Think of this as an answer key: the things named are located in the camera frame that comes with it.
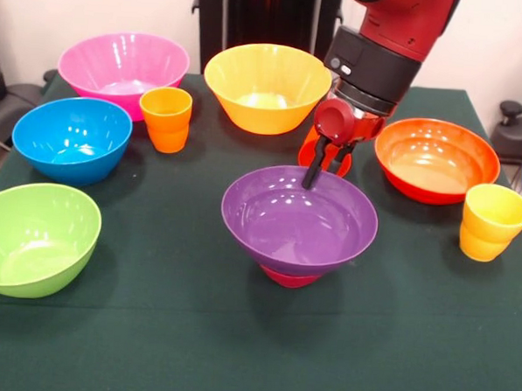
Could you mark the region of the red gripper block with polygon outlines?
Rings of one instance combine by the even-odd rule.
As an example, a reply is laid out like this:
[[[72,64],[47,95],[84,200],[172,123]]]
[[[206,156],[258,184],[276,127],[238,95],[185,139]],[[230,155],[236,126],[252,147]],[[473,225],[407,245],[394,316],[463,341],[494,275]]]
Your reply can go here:
[[[355,143],[373,140],[385,127],[386,118],[364,112],[339,98],[324,100],[314,114],[314,125],[320,135],[314,147],[315,156],[302,180],[302,187],[309,190],[321,171],[326,148],[332,142],[338,148],[330,163],[330,173],[347,174],[352,165]]]

